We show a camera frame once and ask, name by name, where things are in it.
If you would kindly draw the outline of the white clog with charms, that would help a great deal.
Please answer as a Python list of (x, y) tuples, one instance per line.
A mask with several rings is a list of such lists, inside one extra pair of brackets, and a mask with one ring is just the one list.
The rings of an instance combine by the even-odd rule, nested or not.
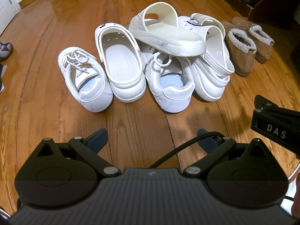
[(180, 16), (178, 24), (202, 36), (205, 41), (205, 53), (190, 58), (196, 93), (208, 102), (219, 100), (230, 81), (230, 75), (234, 73), (225, 45), (225, 34), (214, 25), (200, 26), (191, 16)]

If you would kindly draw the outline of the purple clog near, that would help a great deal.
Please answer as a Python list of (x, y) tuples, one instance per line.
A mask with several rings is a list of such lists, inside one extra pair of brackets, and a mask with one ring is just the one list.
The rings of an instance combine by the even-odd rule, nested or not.
[(10, 42), (0, 42), (0, 60), (7, 60), (13, 51), (13, 45)]

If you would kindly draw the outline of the white lace sneaker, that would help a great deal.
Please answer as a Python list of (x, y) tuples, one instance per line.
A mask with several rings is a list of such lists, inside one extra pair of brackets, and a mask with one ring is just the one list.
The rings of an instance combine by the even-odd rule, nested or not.
[(102, 112), (113, 92), (96, 57), (79, 47), (64, 49), (57, 58), (65, 84), (75, 100), (90, 112)]
[(190, 60), (149, 45), (143, 47), (140, 57), (148, 87), (160, 108), (168, 113), (186, 109), (195, 89)]

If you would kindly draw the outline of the tan fleece boot right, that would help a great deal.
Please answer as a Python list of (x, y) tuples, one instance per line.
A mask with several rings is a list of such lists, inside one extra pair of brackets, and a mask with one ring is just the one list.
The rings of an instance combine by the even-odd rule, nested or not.
[(272, 53), (274, 40), (254, 22), (234, 17), (231, 23), (238, 29), (244, 30), (254, 41), (257, 48), (255, 59), (261, 64), (266, 63)]

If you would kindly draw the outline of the tan fleece boot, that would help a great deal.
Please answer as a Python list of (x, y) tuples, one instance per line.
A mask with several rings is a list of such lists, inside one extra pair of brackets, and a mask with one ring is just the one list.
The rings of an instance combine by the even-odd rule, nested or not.
[(235, 73), (247, 77), (253, 70), (257, 47), (248, 34), (228, 21), (221, 21), (225, 28), (225, 43)]
[(261, 64), (266, 63), (272, 53), (274, 40), (254, 22), (234, 17), (231, 23), (238, 29), (244, 30), (254, 41), (257, 48), (255, 59)]

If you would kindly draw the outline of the tan fleece boot left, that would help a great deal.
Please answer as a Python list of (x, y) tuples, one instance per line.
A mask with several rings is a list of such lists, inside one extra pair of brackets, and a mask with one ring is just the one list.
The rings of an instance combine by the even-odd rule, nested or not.
[(228, 21), (221, 21), (225, 28), (225, 43), (235, 73), (247, 77), (253, 70), (257, 47), (248, 34)]

